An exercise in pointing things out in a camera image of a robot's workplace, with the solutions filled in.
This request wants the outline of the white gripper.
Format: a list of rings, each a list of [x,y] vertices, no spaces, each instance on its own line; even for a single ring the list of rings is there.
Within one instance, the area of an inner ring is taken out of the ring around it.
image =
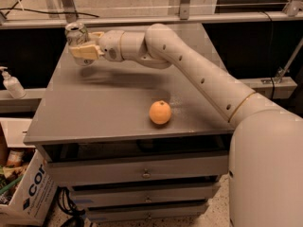
[[[123,30],[110,30],[108,32],[89,32],[89,39],[99,43],[70,46],[69,51],[75,57],[86,60],[98,60],[103,56],[108,61],[123,61],[121,52],[121,39]]]

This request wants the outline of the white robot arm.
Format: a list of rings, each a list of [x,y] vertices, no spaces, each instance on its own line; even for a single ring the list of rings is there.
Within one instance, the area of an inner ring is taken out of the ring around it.
[[[79,59],[175,65],[234,127],[230,227],[303,227],[303,118],[276,105],[191,49],[162,24],[144,32],[85,33]]]

